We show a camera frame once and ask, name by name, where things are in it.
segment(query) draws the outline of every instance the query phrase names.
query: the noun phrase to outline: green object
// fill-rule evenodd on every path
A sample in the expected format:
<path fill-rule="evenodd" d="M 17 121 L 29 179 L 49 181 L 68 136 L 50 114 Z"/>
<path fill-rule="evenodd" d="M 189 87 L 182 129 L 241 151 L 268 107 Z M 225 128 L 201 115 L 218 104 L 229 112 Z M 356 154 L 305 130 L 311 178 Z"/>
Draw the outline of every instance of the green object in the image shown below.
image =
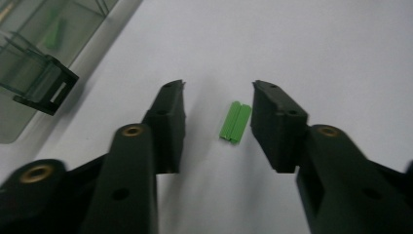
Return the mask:
<path fill-rule="evenodd" d="M 249 105 L 234 101 L 225 118 L 219 137 L 229 140 L 233 144 L 239 143 L 243 137 L 250 114 L 251 107 Z"/>

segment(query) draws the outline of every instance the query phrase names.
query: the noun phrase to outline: white table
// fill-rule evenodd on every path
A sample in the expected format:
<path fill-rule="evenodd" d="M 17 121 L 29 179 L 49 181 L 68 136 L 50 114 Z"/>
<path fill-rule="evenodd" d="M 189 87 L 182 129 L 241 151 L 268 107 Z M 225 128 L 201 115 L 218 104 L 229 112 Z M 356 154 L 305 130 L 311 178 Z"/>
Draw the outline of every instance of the white table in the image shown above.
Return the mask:
<path fill-rule="evenodd" d="M 237 146 L 218 138 L 230 103 L 252 104 L 257 79 L 287 91 L 309 124 L 343 129 L 370 160 L 404 171 L 412 159 L 407 0 L 144 1 L 36 159 L 73 169 L 106 153 L 177 79 L 187 135 L 181 174 L 158 175 L 161 233 L 309 233 L 295 175 L 271 169 L 250 128 Z"/>

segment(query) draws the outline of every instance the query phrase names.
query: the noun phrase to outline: small green rectangular piece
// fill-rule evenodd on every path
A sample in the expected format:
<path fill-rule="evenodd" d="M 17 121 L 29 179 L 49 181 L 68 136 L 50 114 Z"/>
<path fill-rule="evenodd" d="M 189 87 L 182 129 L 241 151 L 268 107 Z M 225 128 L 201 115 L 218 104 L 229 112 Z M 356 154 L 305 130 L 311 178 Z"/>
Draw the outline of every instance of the small green rectangular piece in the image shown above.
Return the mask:
<path fill-rule="evenodd" d="M 241 104 L 239 101 L 234 101 L 231 104 L 230 110 L 228 111 L 227 117 L 225 118 L 224 125 L 222 126 L 219 137 L 224 139 L 230 139 L 231 132 L 237 121 L 238 114 L 241 110 Z"/>
<path fill-rule="evenodd" d="M 230 139 L 232 143 L 238 143 L 241 141 L 250 114 L 251 107 L 249 107 L 248 105 L 242 105 L 237 121 L 234 125 L 234 129 L 231 132 Z"/>

